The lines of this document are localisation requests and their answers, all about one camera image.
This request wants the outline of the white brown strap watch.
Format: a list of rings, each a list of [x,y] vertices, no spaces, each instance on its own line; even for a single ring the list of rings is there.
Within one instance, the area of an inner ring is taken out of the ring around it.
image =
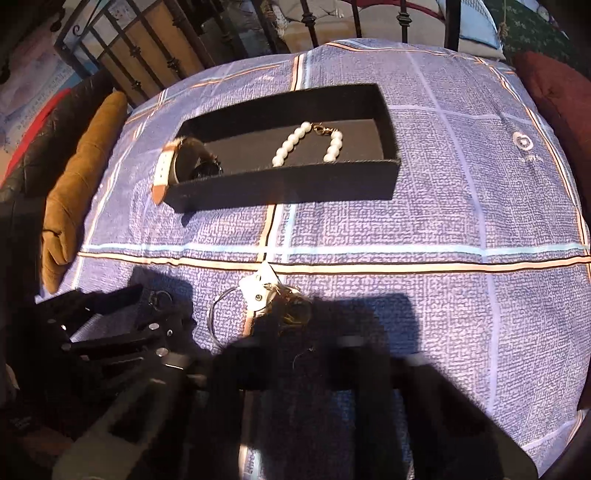
[[[221,175],[217,155],[197,138],[184,136],[166,143],[158,156],[151,185],[151,199],[160,205],[167,190],[183,182]]]

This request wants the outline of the black jewelry tray box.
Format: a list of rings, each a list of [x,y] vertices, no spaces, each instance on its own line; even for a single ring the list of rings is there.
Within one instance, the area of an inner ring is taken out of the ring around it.
[[[245,101],[184,121],[172,140],[184,136],[203,142],[223,172],[171,186],[162,204],[177,213],[389,200],[401,168],[394,126],[375,84]]]

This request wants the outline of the black quilted leather cushion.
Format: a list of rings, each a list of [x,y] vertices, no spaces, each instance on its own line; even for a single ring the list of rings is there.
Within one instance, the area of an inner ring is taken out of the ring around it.
[[[1,184],[1,201],[45,197],[114,84],[100,70],[67,88],[43,107],[13,154]]]

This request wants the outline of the purple plaid bed cover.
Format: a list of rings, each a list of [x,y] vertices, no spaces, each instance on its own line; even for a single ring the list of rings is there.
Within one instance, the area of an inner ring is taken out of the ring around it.
[[[181,124],[239,102],[374,83],[399,140],[391,199],[175,214],[150,197]],[[214,298],[263,261],[327,300],[403,294],[420,346],[531,457],[559,458],[583,416],[590,229],[552,127],[507,66],[440,48],[339,40],[180,81],[130,116],[62,291],[178,287],[212,345]]]

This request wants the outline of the dark red cushion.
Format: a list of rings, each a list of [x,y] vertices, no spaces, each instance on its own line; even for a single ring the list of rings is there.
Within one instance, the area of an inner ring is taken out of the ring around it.
[[[513,65],[566,154],[584,218],[589,219],[591,82],[570,66],[532,51],[514,55]]]

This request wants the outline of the beige hanging swing bed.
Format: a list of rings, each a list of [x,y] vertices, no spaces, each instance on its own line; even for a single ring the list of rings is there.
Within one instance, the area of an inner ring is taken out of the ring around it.
[[[398,1],[359,1],[356,5],[363,38],[401,41]],[[311,49],[301,2],[273,1],[271,8],[277,34],[290,52]],[[308,8],[315,17],[318,44],[356,37],[353,6],[349,1],[310,1]],[[407,11],[411,18],[409,42],[428,46],[445,43],[444,1],[408,1]],[[461,3],[459,51],[492,60],[505,58],[495,21],[482,1]]]

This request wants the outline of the black iron bed frame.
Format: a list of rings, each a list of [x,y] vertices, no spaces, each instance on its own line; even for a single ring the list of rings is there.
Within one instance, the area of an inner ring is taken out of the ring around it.
[[[263,54],[295,51],[279,35],[278,1],[247,1],[263,31]],[[328,43],[320,33],[312,1],[301,7],[304,34],[311,47]],[[444,46],[458,51],[461,1],[444,1]],[[54,48],[81,78],[105,70],[131,106],[199,71],[249,54],[230,21],[223,1],[80,1],[55,39]]]

